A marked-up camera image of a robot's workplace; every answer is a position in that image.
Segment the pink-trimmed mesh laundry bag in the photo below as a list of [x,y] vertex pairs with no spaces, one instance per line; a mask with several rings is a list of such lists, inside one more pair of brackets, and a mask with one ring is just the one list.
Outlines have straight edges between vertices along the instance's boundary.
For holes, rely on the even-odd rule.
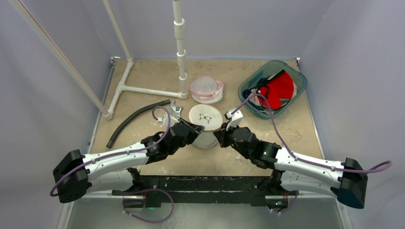
[[190,84],[192,98],[201,104],[214,104],[222,100],[224,82],[209,76],[203,76]]

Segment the red and black bra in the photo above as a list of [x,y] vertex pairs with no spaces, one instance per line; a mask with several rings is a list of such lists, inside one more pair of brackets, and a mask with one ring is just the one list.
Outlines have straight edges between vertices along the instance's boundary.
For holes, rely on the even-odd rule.
[[276,111],[286,106],[297,95],[297,86],[291,76],[285,70],[281,70],[260,79],[251,92],[263,95],[268,100],[271,110]]

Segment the teal plastic bin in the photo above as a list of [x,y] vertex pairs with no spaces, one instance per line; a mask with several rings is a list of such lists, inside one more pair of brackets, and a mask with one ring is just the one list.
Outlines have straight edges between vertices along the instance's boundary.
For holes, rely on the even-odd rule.
[[[243,98],[242,93],[245,89],[253,89],[256,87],[257,82],[259,82],[262,78],[267,78],[273,74],[280,72],[281,70],[285,70],[292,78],[293,82],[297,86],[297,95],[287,103],[286,106],[283,108],[271,111],[274,117],[280,116],[287,108],[295,102],[298,97],[305,91],[307,88],[307,79],[306,77],[300,73],[299,71],[295,70],[291,66],[289,66],[286,62],[279,61],[279,60],[272,60],[264,64],[260,67],[257,71],[255,71],[251,76],[249,76],[238,88],[238,97],[241,102],[245,101],[246,99]],[[265,104],[264,99],[260,97],[260,102],[263,106],[263,111],[256,110],[252,105],[248,102],[245,104],[246,108],[252,112],[254,115],[261,119],[270,119],[269,108]]]

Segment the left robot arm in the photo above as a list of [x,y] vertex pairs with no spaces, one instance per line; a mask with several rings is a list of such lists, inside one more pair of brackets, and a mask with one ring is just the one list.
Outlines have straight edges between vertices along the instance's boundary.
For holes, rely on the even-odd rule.
[[61,203],[80,199],[86,193],[102,190],[123,190],[137,195],[142,190],[141,180],[135,177],[116,177],[119,170],[127,172],[131,166],[147,165],[165,160],[179,148],[192,144],[203,132],[204,126],[180,120],[165,132],[148,136],[130,146],[96,155],[83,155],[80,150],[68,152],[53,169],[55,184],[50,196],[58,197]]

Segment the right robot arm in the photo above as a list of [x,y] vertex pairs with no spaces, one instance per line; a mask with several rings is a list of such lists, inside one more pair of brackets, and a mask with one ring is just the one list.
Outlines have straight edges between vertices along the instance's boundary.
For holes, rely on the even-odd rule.
[[258,168],[272,169],[268,188],[274,194],[314,192],[335,197],[351,208],[364,208],[368,176],[355,159],[341,162],[301,154],[292,157],[285,147],[258,139],[247,127],[224,127],[213,134],[220,147],[230,146]]

